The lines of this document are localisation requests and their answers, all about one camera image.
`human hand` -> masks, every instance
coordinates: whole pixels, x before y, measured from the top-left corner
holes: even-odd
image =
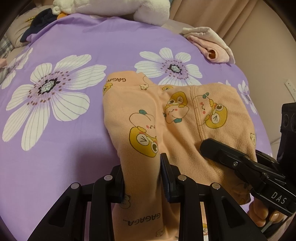
[[[254,198],[254,201],[251,202],[249,206],[248,215],[258,227],[263,227],[268,216],[268,208],[259,199]],[[274,210],[270,215],[268,222],[273,221],[273,223],[279,223],[284,217],[284,214]]]

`plush toy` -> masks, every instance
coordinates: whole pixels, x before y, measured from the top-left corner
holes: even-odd
[[[169,0],[54,0],[52,12],[59,15],[83,13],[97,16],[133,14],[138,22],[162,26],[170,15]]]

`purple bedsheet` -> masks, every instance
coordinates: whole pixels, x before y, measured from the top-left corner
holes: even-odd
[[[154,83],[235,87],[254,122],[256,148],[271,153],[242,71],[208,62],[180,35],[74,14],[29,38],[0,89],[0,216],[18,241],[28,239],[71,183],[92,183],[119,164],[103,122],[102,87],[112,72],[144,72]]]

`screw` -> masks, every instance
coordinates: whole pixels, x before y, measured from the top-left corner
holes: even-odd
[[[110,180],[112,180],[112,178],[113,177],[111,175],[104,176],[105,181],[110,181]]]
[[[185,181],[185,180],[187,179],[187,177],[186,177],[185,175],[179,175],[179,176],[178,176],[178,179],[179,179],[180,181]]]
[[[72,189],[77,189],[77,188],[79,188],[79,183],[72,183],[71,188],[72,188]]]
[[[221,186],[220,186],[219,183],[213,183],[213,184],[212,184],[212,187],[213,187],[214,189],[217,189],[217,190],[218,190],[218,189],[220,189]]]

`electrical outlet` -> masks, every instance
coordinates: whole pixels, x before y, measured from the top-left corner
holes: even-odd
[[[285,86],[287,87],[288,91],[290,92],[290,94],[292,95],[294,101],[296,102],[296,88],[293,85],[291,80],[287,80],[287,82],[285,83]]]

